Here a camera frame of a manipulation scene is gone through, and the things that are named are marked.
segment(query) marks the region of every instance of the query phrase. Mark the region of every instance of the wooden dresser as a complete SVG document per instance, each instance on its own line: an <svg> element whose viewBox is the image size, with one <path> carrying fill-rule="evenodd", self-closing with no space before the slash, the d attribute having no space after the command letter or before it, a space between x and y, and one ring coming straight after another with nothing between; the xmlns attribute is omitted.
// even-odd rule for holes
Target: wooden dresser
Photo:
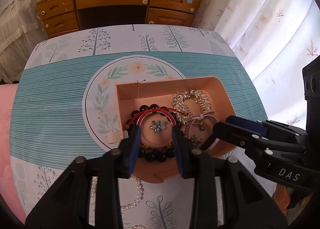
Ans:
<svg viewBox="0 0 320 229"><path fill-rule="evenodd" d="M190 26L201 0L40 0L48 37L118 24Z"/></svg>

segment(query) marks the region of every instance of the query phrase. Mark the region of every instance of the pink fabric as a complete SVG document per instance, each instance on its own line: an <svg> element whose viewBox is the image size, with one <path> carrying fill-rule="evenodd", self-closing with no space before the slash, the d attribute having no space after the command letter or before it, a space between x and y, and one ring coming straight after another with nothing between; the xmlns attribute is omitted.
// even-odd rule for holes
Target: pink fabric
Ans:
<svg viewBox="0 0 320 229"><path fill-rule="evenodd" d="M10 119L17 87L17 84L0 85L0 194L12 212L24 223L26 214L13 182L9 152Z"/></svg>

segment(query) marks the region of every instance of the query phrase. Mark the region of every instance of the white curtain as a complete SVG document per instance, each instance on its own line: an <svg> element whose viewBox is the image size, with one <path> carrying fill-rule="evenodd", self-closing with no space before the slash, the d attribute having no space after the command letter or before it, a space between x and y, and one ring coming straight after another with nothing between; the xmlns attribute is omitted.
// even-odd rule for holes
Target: white curtain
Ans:
<svg viewBox="0 0 320 229"><path fill-rule="evenodd" d="M37 18L38 0L0 0L0 80L20 80L24 66L41 41L48 38Z"/></svg>
<svg viewBox="0 0 320 229"><path fill-rule="evenodd" d="M318 56L320 45L314 0L202 0L193 25L225 39L269 119L305 129L302 68Z"/></svg>

